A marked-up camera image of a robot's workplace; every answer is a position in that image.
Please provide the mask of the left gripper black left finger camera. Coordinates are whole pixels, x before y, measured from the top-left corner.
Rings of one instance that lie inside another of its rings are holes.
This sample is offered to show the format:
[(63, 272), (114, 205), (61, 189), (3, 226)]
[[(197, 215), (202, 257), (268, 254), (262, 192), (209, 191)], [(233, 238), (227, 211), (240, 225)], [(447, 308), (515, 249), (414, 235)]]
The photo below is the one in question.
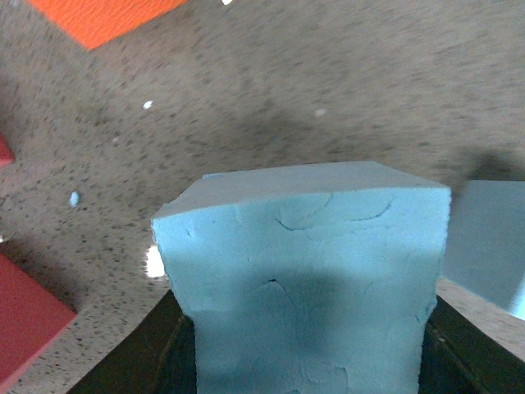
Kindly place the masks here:
[(196, 391), (194, 326), (182, 314), (171, 291), (69, 390), (86, 394)]

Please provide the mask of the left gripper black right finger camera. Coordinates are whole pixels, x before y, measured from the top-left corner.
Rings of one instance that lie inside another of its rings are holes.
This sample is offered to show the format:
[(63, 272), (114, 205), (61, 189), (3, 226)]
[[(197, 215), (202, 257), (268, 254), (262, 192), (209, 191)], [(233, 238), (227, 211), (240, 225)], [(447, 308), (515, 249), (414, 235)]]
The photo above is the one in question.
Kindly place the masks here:
[(420, 393), (523, 393), (524, 361), (442, 298), (422, 346)]

